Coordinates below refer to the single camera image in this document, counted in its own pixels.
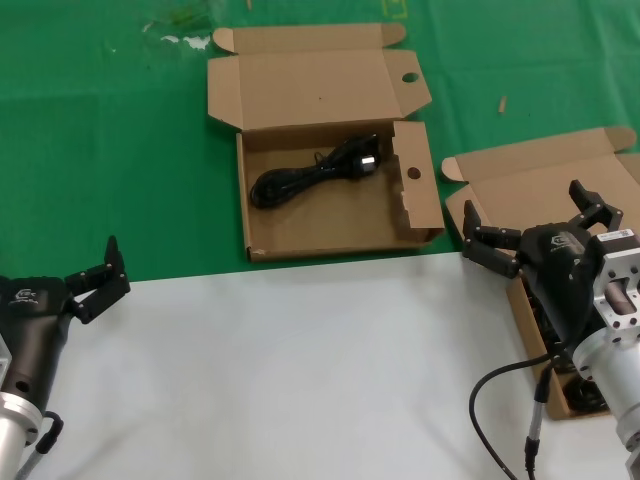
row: power cord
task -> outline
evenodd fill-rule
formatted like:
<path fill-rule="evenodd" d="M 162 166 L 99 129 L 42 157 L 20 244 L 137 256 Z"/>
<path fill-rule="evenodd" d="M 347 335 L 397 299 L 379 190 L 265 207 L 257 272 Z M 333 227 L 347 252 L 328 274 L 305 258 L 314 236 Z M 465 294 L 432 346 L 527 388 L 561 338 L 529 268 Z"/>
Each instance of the power cord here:
<path fill-rule="evenodd" d="M 277 168 L 260 175 L 251 188 L 256 208 L 274 208 L 325 180 L 359 180 L 374 173 L 380 165 L 378 135 L 354 137 L 326 157 L 315 154 L 316 164 L 303 168 Z"/>
<path fill-rule="evenodd" d="M 482 377 L 478 381 L 478 383 L 476 383 L 475 387 L 473 387 L 473 390 L 471 391 L 471 395 L 469 396 L 469 417 L 471 418 L 471 423 L 473 425 L 473 428 L 478 434 L 480 441 L 482 442 L 484 447 L 487 449 L 487 451 L 489 452 L 493 460 L 498 464 L 498 466 L 502 469 L 504 474 L 507 477 L 509 477 L 510 480 L 518 480 L 518 477 L 516 477 L 513 474 L 513 472 L 509 469 L 509 467 L 507 467 L 507 465 L 502 461 L 502 459 L 500 458 L 500 455 L 498 455 L 495 449 L 491 446 L 491 443 L 489 442 L 486 435 L 482 431 L 482 428 L 480 427 L 480 424 L 478 423 L 478 419 L 476 417 L 476 405 L 475 405 L 476 398 L 478 397 L 478 393 L 480 392 L 480 389 L 492 378 L 495 378 L 498 375 L 502 375 L 503 373 L 513 372 L 515 370 L 520 370 L 521 368 L 533 367 L 534 365 L 539 365 L 541 363 L 552 360 L 549 363 L 549 365 L 547 365 L 543 370 L 542 374 L 540 375 L 540 380 L 538 382 L 538 385 L 536 386 L 535 396 L 539 399 L 544 399 L 545 389 L 549 389 L 549 382 L 552 377 L 551 371 L 554 368 L 555 357 L 558 355 L 559 352 L 563 352 L 569 345 L 571 345 L 573 342 L 578 340 L 582 335 L 582 332 L 584 332 L 587 324 L 589 323 L 589 317 L 591 316 L 591 311 L 593 309 L 593 286 L 587 282 L 586 287 L 588 292 L 588 295 L 587 295 L 588 304 L 587 304 L 587 310 L 584 314 L 584 318 L 582 319 L 582 322 L 580 323 L 579 327 L 576 329 L 575 332 L 573 332 L 572 335 L 569 335 L 564 342 L 560 342 L 559 344 L 557 344 L 556 350 L 552 352 L 548 352 L 539 357 L 532 358 L 530 360 L 512 363 L 511 365 L 505 365 L 504 367 L 500 367 L 493 370 L 492 372 L 489 372 L 484 377 Z M 548 397 L 549 397 L 549 394 L 547 391 L 546 392 L 547 400 L 548 400 Z M 536 402 L 534 403 L 534 413 L 533 413 L 531 426 L 529 427 L 529 435 L 530 436 L 532 435 L 532 429 L 534 429 L 534 430 L 537 430 L 537 434 L 535 434 L 534 436 L 537 435 L 538 438 L 535 440 L 531 439 L 535 443 L 535 446 L 530 445 L 527 447 L 527 444 L 532 443 L 531 441 L 529 441 L 530 437 L 527 437 L 527 442 L 525 443 L 525 467 L 530 480 L 535 480 L 535 474 L 534 474 L 535 457 L 538 454 L 538 447 L 540 446 L 539 435 L 540 435 L 540 426 L 542 425 L 542 409 L 541 409 L 541 405 L 540 406 L 538 405 L 539 403 L 541 405 L 544 405 L 542 402 L 538 402 L 536 400 Z"/>

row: green surface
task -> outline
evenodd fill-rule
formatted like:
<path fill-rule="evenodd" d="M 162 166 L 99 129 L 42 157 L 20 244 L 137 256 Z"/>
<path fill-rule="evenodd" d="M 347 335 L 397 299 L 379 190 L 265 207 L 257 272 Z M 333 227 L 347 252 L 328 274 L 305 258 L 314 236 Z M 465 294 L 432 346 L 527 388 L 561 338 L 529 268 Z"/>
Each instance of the green surface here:
<path fill-rule="evenodd" d="M 206 114 L 206 59 L 220 53 L 161 37 L 366 21 L 407 27 L 401 48 L 418 52 L 433 95 L 418 118 L 436 167 L 640 126 L 637 0 L 253 0 L 251 12 L 245 0 L 1 0 L 0 272 L 82 269 L 110 233 L 134 280 L 267 267 L 244 257 L 233 129 Z M 424 252 L 453 248 L 443 236 Z"/>

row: wire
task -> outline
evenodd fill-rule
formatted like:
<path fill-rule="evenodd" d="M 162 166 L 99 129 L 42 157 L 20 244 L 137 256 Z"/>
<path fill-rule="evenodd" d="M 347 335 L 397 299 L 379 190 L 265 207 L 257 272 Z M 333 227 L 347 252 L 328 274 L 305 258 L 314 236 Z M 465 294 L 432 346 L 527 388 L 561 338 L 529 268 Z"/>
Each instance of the wire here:
<path fill-rule="evenodd" d="M 378 135 L 354 137 L 326 157 L 316 152 L 316 164 L 303 168 L 276 168 L 256 180 L 251 203 L 256 208 L 274 208 L 325 180 L 357 180 L 375 172 L 380 164 Z"/>
<path fill-rule="evenodd" d="M 595 382 L 585 380 L 579 375 L 564 386 L 564 396 L 569 408 L 580 413 L 602 412 L 608 408 Z"/>
<path fill-rule="evenodd" d="M 484 377 L 482 377 L 480 381 L 476 383 L 476 386 L 473 387 L 473 390 L 471 391 L 471 396 L 469 397 L 469 416 L 471 417 L 471 423 L 473 424 L 473 428 L 478 434 L 478 437 L 480 437 L 480 441 L 482 442 L 484 447 L 487 449 L 491 457 L 493 457 L 493 459 L 498 464 L 498 466 L 502 469 L 505 475 L 509 477 L 511 480 L 518 480 L 518 477 L 516 477 L 513 474 L 513 472 L 509 469 L 509 467 L 507 467 L 507 465 L 502 461 L 502 459 L 500 458 L 500 455 L 498 455 L 498 453 L 493 449 L 493 447 L 491 446 L 491 443 L 489 443 L 489 440 L 487 439 L 486 435 L 482 431 L 482 428 L 480 428 L 480 424 L 478 423 L 478 419 L 476 417 L 476 411 L 475 411 L 476 397 L 478 396 L 480 389 L 492 378 L 495 378 L 498 375 L 502 375 L 503 373 L 520 370 L 521 368 L 533 367 L 534 365 L 538 365 L 540 363 L 551 360 L 553 356 L 554 354 L 552 353 L 546 353 L 539 357 L 532 358 L 531 360 L 512 363 L 511 365 L 505 365 L 504 367 L 497 368 L 494 371 L 489 372 Z"/>
<path fill-rule="evenodd" d="M 58 440 L 60 432 L 62 432 L 64 422 L 60 418 L 60 415 L 54 412 L 47 411 L 45 412 L 44 416 L 45 418 L 50 418 L 51 420 L 53 420 L 53 423 L 51 424 L 51 427 L 49 427 L 49 431 L 45 433 L 40 441 L 36 444 L 35 450 L 31 452 L 31 455 L 29 455 L 27 461 L 24 462 L 24 465 L 22 465 L 22 467 L 20 467 L 20 470 L 18 470 L 18 473 L 16 473 L 14 480 L 26 480 L 27 477 L 31 475 L 33 469 L 36 468 L 40 460 L 42 460 L 42 457 L 49 453 L 51 448 Z"/>
<path fill-rule="evenodd" d="M 591 316 L 591 311 L 593 309 L 593 285 L 590 285 L 588 282 L 587 282 L 587 291 L 588 291 L 587 298 L 589 302 L 587 304 L 587 310 L 585 312 L 584 318 L 582 319 L 582 322 L 580 323 L 579 328 L 576 329 L 573 335 L 569 335 L 564 342 L 560 342 L 557 345 L 556 351 L 548 352 L 544 355 L 541 355 L 536 358 L 532 358 L 530 360 L 512 363 L 511 365 L 505 365 L 504 367 L 497 368 L 492 372 L 487 373 L 484 377 L 482 377 L 478 381 L 478 383 L 476 383 L 475 387 L 473 387 L 473 390 L 471 391 L 471 395 L 469 396 L 469 417 L 471 417 L 471 423 L 473 424 L 473 428 L 475 429 L 476 433 L 478 434 L 478 437 L 480 438 L 480 441 L 482 442 L 484 447 L 487 449 L 487 451 L 489 452 L 493 460 L 502 469 L 504 474 L 507 477 L 509 477 L 511 480 L 518 480 L 518 477 L 516 477 L 513 474 L 513 472 L 509 469 L 509 467 L 507 467 L 507 465 L 502 461 L 502 459 L 500 458 L 500 455 L 498 455 L 498 453 L 491 446 L 491 443 L 489 443 L 489 440 L 487 439 L 486 435 L 482 431 L 482 428 L 480 427 L 480 424 L 478 423 L 478 419 L 476 417 L 476 411 L 475 411 L 476 409 L 475 403 L 476 403 L 476 398 L 478 396 L 478 393 L 480 392 L 480 389 L 492 378 L 495 378 L 498 375 L 502 375 L 503 373 L 513 372 L 515 370 L 520 370 L 521 368 L 533 367 L 534 365 L 539 365 L 546 361 L 552 360 L 555 356 L 558 355 L 558 352 L 564 351 L 569 345 L 571 345 L 574 341 L 579 339 L 580 336 L 582 335 L 582 332 L 584 332 L 584 329 L 589 323 L 589 317 Z M 533 474 L 533 471 L 530 471 L 528 473 L 529 473 L 529 478 L 532 478 L 531 475 Z"/>

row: hole in box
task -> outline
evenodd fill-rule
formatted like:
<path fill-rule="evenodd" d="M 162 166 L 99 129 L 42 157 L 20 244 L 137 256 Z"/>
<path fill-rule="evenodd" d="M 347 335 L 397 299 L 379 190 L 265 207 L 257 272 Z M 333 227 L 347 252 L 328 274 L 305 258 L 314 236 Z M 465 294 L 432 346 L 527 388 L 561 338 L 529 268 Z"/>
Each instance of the hole in box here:
<path fill-rule="evenodd" d="M 409 72 L 409 73 L 405 73 L 405 74 L 402 76 L 402 81 L 403 81 L 404 83 L 413 83 L 413 82 L 415 82 L 416 80 L 418 80 L 418 78 L 420 78 L 420 75 L 418 75 L 418 74 L 417 74 L 417 73 L 415 73 L 415 72 Z"/>

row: brown cardboard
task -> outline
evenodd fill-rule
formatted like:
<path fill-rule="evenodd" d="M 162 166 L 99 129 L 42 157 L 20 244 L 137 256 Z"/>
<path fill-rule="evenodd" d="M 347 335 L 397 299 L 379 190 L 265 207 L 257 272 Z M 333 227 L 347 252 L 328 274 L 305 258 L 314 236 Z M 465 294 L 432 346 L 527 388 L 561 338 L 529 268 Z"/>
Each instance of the brown cardboard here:
<path fill-rule="evenodd" d="M 447 158 L 442 174 L 450 181 L 468 182 L 447 199 L 447 209 L 461 236 L 466 200 L 474 203 L 487 226 L 524 230 L 563 222 L 578 213 L 569 197 L 569 184 L 578 179 L 624 212 L 621 228 L 640 229 L 640 155 L 617 153 L 635 140 L 630 128 L 596 128 Z M 601 226 L 592 229 L 602 231 Z M 529 358 L 547 353 L 522 279 L 511 283 L 507 296 Z M 536 380 L 543 368 L 533 367 Z M 553 374 L 549 416 L 602 415 L 579 415 L 569 409 L 562 387 L 570 378 Z"/>
<path fill-rule="evenodd" d="M 400 24 L 214 32 L 219 47 L 237 54 L 209 61 L 208 111 L 242 130 L 238 174 L 252 260 L 419 248 L 443 231 L 424 125 L 400 121 L 431 101 L 429 89 L 414 52 L 383 49 L 404 36 Z M 371 177 L 324 182 L 272 210 L 248 201 L 265 171 L 312 165 L 316 152 L 373 132 L 383 162 Z"/>

